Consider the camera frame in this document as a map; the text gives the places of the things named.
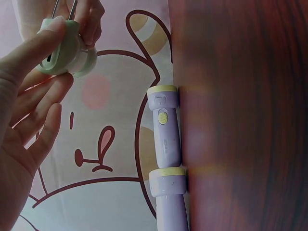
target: yellow button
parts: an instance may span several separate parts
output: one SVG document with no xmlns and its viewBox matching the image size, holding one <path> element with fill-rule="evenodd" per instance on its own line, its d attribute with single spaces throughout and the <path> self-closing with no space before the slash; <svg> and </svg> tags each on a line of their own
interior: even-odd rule
<svg viewBox="0 0 308 231">
<path fill-rule="evenodd" d="M 162 125 L 168 122 L 168 115 L 166 112 L 161 112 L 158 114 L 158 122 Z"/>
</svg>

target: pink circle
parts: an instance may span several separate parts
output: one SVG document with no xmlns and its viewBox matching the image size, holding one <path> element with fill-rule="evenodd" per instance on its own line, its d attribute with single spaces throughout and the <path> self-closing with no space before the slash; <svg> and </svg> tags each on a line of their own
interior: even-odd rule
<svg viewBox="0 0 308 231">
<path fill-rule="evenodd" d="M 109 99 L 110 84 L 103 76 L 89 76 L 82 89 L 82 101 L 91 110 L 102 109 Z"/>
</svg>

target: wooden surface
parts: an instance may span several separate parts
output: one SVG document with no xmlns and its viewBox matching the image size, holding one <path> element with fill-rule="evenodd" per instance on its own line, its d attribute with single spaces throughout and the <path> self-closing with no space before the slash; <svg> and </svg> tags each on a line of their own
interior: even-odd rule
<svg viewBox="0 0 308 231">
<path fill-rule="evenodd" d="M 308 231 L 308 1 L 169 7 L 192 231 Z"/>
</svg>

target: green plastic attachment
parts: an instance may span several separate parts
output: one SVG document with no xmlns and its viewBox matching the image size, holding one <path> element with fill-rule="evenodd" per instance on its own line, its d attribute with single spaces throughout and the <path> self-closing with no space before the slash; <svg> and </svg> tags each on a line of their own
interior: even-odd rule
<svg viewBox="0 0 308 231">
<path fill-rule="evenodd" d="M 43 20 L 41 30 L 52 23 L 53 19 Z M 78 31 L 79 23 L 66 20 L 66 33 L 58 48 L 38 66 L 37 70 L 48 75 L 71 73 L 75 77 L 88 74 L 96 65 L 97 52 L 87 50 Z"/>
</svg>

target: cartoon mouth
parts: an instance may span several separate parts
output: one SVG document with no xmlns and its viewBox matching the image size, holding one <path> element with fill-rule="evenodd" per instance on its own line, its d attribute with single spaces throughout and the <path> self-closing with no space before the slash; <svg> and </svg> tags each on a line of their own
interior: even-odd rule
<svg viewBox="0 0 308 231">
<path fill-rule="evenodd" d="M 98 145 L 97 145 L 97 155 L 98 159 L 93 160 L 93 159 L 85 159 L 83 157 L 83 153 L 80 149 L 75 150 L 75 163 L 78 167 L 81 167 L 83 163 L 92 163 L 92 164 L 98 164 L 98 166 L 94 167 L 92 169 L 92 172 L 96 172 L 98 170 L 107 170 L 112 172 L 113 169 L 109 166 L 106 166 L 103 164 L 103 159 L 110 148 L 112 142 L 114 141 L 116 136 L 115 129 L 112 126 L 106 126 L 102 130 L 99 140 L 98 140 Z"/>
</svg>

